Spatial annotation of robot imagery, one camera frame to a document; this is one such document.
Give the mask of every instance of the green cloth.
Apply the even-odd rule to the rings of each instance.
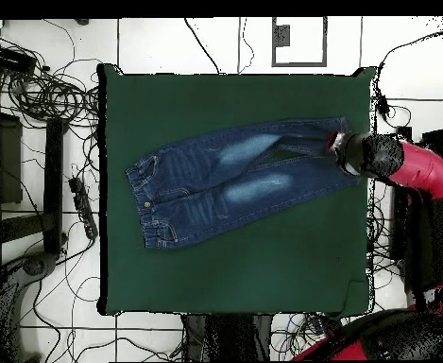
[[[351,130],[367,132],[374,69],[355,78],[123,76],[111,65],[104,70],[108,240],[100,240],[108,247],[108,276],[102,273],[106,290],[99,310],[106,303],[108,315],[366,312],[365,180],[202,244],[167,251],[144,248],[125,170],[161,145],[243,124],[345,115]]]

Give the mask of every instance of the blue denim jeans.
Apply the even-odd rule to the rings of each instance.
[[[217,130],[148,153],[126,171],[146,248],[181,248],[357,183],[327,150],[345,118]],[[273,160],[280,150],[293,157]]]

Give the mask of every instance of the black bar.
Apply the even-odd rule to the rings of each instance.
[[[389,259],[404,259],[407,248],[407,218],[409,217],[409,201],[404,188],[395,186],[389,214]]]
[[[53,226],[44,234],[44,251],[60,254],[63,198],[63,134],[68,126],[61,118],[46,123],[43,209],[53,215]]]
[[[46,215],[39,213],[31,216],[18,216],[0,220],[0,245],[15,239],[24,238],[34,233],[42,232],[43,222],[44,229],[48,232],[55,227],[55,215]]]
[[[205,330],[210,362],[258,360],[252,315],[211,314],[206,317]]]

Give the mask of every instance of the white tile floor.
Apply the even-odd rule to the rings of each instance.
[[[295,32],[304,32],[303,18],[291,19],[279,17],[279,24],[293,24],[292,44],[310,46],[312,35],[297,37]],[[410,42],[422,35],[443,28],[443,19],[431,17],[329,17],[328,19],[327,67],[271,67],[271,17],[242,17],[242,39],[239,40],[239,19],[214,18],[191,20],[191,25],[199,39],[217,63],[222,73],[235,74],[338,74],[350,75],[359,66],[377,66],[387,51],[396,45]],[[91,20],[87,26],[79,26],[74,20],[51,20],[66,31],[45,21],[10,21],[1,29],[1,37],[25,48],[41,53],[52,71],[61,68],[69,61],[84,60],[71,64],[66,73],[80,79],[87,89],[95,86],[95,67],[98,61],[117,63],[124,73],[178,73],[206,74],[213,73],[214,67],[199,48],[194,36],[182,19],[122,19]],[[75,44],[75,55],[72,42]],[[411,126],[414,139],[420,138],[424,131],[443,128],[443,37],[415,44],[391,54],[383,69],[381,89],[389,98],[401,98],[391,104],[410,109]],[[9,104],[6,95],[2,95],[2,106]],[[393,125],[404,124],[408,114],[397,109]],[[378,119],[379,132],[391,132],[382,119]],[[77,129],[76,133],[85,137],[88,129]],[[44,156],[34,150],[44,149],[43,130],[24,130],[23,160],[37,159],[44,165]],[[75,173],[76,165],[84,164],[81,149],[82,142],[71,131],[65,135],[64,174]],[[97,153],[91,157],[97,162]],[[39,210],[43,208],[43,172],[33,162],[23,164],[22,178]],[[97,178],[89,173],[85,176],[91,187],[91,198],[98,198]],[[376,199],[383,196],[383,185],[377,186]],[[63,210],[74,212],[68,185],[63,188]],[[381,202],[387,214],[389,191]],[[92,208],[98,211],[98,200],[92,202]],[[30,213],[31,205],[26,198],[18,205],[3,205],[2,218]],[[77,215],[66,213],[63,227],[68,229]],[[5,244],[0,249],[0,259],[5,262],[20,253],[26,247],[38,241],[39,234]],[[71,231],[69,253],[82,250],[87,239],[81,224]],[[88,277],[99,275],[99,242],[85,253],[69,275],[70,286],[86,300],[94,301],[98,297],[98,279]],[[171,352],[176,348],[181,337],[179,316],[167,314],[124,313],[118,318],[99,316],[95,302],[75,303],[72,316],[74,295],[64,281],[65,269],[74,267],[78,258],[61,266],[43,282],[43,291],[38,306],[39,313],[52,324],[60,327],[61,341],[50,361],[70,362],[65,353],[68,327],[76,329],[75,356],[78,357],[87,346],[114,341],[117,337],[126,337],[144,347],[157,352]],[[384,307],[404,307],[405,296],[402,283],[397,276],[382,270],[375,276],[376,302]],[[23,305],[22,338],[25,349],[29,352],[41,352],[43,360],[57,340],[55,331],[45,327],[30,311],[38,285],[32,285],[27,291]],[[273,330],[286,328],[287,315],[277,315]],[[164,331],[151,331],[151,328]],[[280,347],[284,336],[273,338],[275,348]],[[271,357],[278,360],[278,355],[271,351]],[[125,340],[111,346],[91,349],[83,353],[80,362],[142,361],[151,354],[136,349]]]

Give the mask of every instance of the electronic device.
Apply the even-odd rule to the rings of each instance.
[[[83,181],[77,177],[69,180],[68,184],[70,185],[72,193],[75,194],[74,204],[79,213],[80,220],[85,227],[85,234],[87,235],[87,238],[94,240],[98,237],[98,230],[96,228],[94,214],[90,207],[89,197],[85,190],[85,185],[83,184]]]
[[[0,46],[0,68],[32,76],[35,66],[34,58]]]

